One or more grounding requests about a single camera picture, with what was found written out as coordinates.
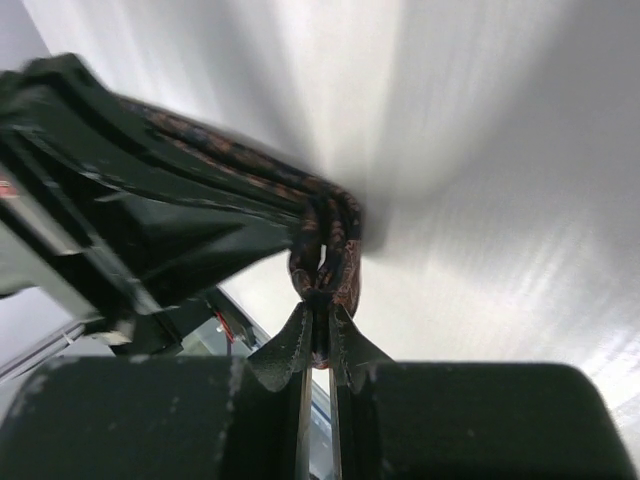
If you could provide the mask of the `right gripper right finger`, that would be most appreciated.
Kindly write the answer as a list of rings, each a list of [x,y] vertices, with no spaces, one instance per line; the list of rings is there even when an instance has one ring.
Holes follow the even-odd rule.
[[[329,313],[329,379],[336,479],[378,479],[380,440],[375,369],[391,358],[367,339],[341,305]]]

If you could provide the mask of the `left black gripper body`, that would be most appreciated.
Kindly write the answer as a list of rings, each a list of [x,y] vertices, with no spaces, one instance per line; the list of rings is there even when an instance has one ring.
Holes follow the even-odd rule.
[[[1,76],[1,223],[17,262],[120,355],[173,352],[182,332],[154,283],[165,248],[159,207],[177,207],[181,178],[166,148],[86,69]]]

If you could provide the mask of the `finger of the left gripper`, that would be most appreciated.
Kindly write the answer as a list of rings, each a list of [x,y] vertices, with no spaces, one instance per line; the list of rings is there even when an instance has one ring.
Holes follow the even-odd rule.
[[[188,153],[72,54],[19,74],[19,226],[105,318],[153,315],[286,249],[297,208]]]

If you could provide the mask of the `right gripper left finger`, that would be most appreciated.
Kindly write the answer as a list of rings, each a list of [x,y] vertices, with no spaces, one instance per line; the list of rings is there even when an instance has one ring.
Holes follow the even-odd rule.
[[[309,477],[313,316],[299,302],[284,327],[249,357],[275,416],[269,432],[279,450],[276,477]]]

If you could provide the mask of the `dark paisley necktie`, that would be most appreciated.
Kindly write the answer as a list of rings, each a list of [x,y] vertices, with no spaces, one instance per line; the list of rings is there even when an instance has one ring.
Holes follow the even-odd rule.
[[[219,173],[302,209],[288,260],[289,275],[312,320],[312,366],[329,367],[329,318],[354,316],[361,291],[363,212],[342,187],[175,113],[122,97],[120,105],[154,132]]]

